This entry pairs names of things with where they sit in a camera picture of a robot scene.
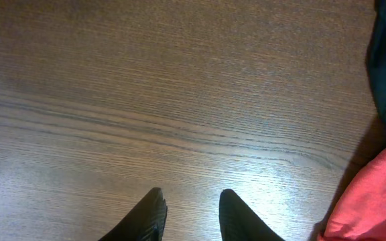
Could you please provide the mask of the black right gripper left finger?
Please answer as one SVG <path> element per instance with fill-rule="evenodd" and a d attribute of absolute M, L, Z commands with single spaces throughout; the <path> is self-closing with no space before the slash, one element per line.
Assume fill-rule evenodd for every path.
<path fill-rule="evenodd" d="M 162 189 L 154 187 L 99 241 L 162 241 L 167 214 Z"/>

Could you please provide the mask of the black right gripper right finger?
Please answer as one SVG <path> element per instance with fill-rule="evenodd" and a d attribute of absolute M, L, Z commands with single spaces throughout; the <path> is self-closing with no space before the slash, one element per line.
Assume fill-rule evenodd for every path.
<path fill-rule="evenodd" d="M 223 241 L 283 241 L 232 189 L 221 192 L 218 214 Z"/>

